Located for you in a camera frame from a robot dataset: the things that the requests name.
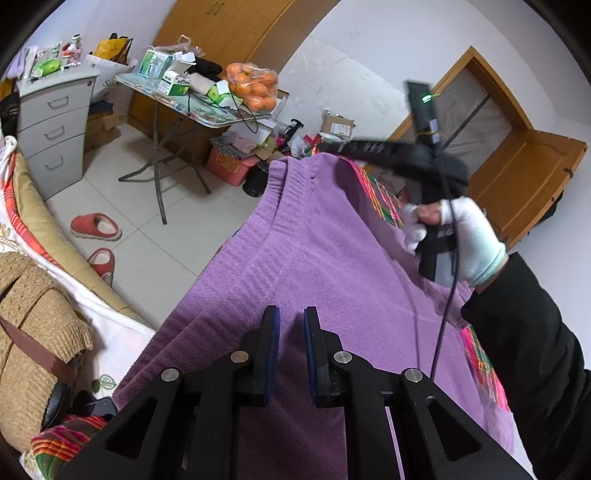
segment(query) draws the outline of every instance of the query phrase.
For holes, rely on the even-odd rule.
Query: striped fabric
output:
[[[386,188],[378,182],[375,178],[369,175],[362,167],[357,165],[349,158],[341,157],[345,160],[357,175],[359,184],[363,191],[369,197],[372,205],[378,215],[383,218],[390,225],[397,228],[402,228],[402,220],[398,214],[402,204],[400,201],[386,190]],[[498,406],[506,411],[509,411],[507,397],[505,396],[505,389],[499,378],[496,376],[495,370],[492,368],[491,362],[486,356],[482,345],[476,337],[476,332],[472,326],[463,329],[460,332],[468,364],[472,371],[472,376],[475,381],[480,384],[489,396],[497,403]]]
[[[47,261],[53,263],[54,265],[61,268],[60,264],[58,264],[54,258],[47,253],[47,250],[43,248],[35,236],[29,231],[27,226],[22,222],[18,210],[17,210],[17,199],[14,196],[14,186],[12,184],[12,174],[14,172],[14,165],[17,162],[17,153],[14,152],[8,164],[8,180],[4,187],[4,202],[6,204],[6,211],[8,217],[10,218],[10,223],[14,228],[14,231],[21,236],[21,238],[27,243],[29,247],[31,247],[35,252],[43,256]]]
[[[54,480],[63,466],[105,425],[107,422],[102,417],[66,415],[62,424],[33,437],[33,455],[45,479]]]

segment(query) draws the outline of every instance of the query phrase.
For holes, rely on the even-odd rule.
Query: black cable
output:
[[[439,353],[441,352],[441,345],[443,344],[443,334],[445,333],[445,325],[447,323],[447,315],[449,314],[449,310],[452,306],[453,296],[456,293],[456,286],[457,286],[457,276],[460,270],[460,249],[459,245],[459,238],[457,236],[457,223],[456,223],[456,213],[453,210],[452,204],[452,194],[449,190],[449,185],[447,184],[447,177],[443,174],[443,170],[441,169],[441,164],[437,161],[437,157],[434,158],[437,166],[437,171],[439,172],[439,176],[441,177],[441,184],[443,185],[443,193],[446,196],[447,201],[449,202],[449,208],[452,211],[452,228],[453,228],[453,235],[456,238],[456,249],[453,253],[453,260],[452,260],[452,269],[453,269],[453,281],[452,281],[452,288],[449,292],[449,296],[447,297],[447,303],[445,305],[445,309],[443,310],[443,318],[441,319],[441,327],[439,328],[439,335],[437,336],[437,343],[435,345],[435,353],[433,355],[433,362],[431,363],[431,378],[432,382],[435,382],[435,373],[437,371],[437,363],[439,361]]]

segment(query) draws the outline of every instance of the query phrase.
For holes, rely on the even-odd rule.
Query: brown strap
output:
[[[74,369],[65,363],[61,358],[50,352],[42,344],[22,330],[16,328],[12,323],[0,317],[0,327],[8,335],[10,340],[19,347],[26,356],[37,365],[57,377],[57,379],[74,387]]]

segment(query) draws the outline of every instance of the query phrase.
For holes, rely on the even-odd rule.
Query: wooden door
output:
[[[587,144],[536,130],[513,130],[472,175],[467,196],[486,209],[497,236],[512,248],[569,182]]]

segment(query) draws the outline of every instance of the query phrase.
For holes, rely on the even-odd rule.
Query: plastic bag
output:
[[[231,63],[226,67],[230,90],[253,112],[273,110],[277,105],[279,77],[253,63]]]
[[[191,45],[191,43],[193,42],[193,40],[191,40],[190,37],[186,36],[186,35],[181,35],[178,38],[178,43],[176,45],[168,45],[166,47],[152,47],[150,46],[149,48],[156,50],[156,51],[161,51],[162,53],[168,53],[169,55],[172,55],[173,53],[177,52],[177,51],[183,51],[183,52],[189,52],[192,51],[195,54],[195,58],[200,58],[203,57],[205,55],[205,52],[200,49],[199,47],[195,47],[193,45]]]

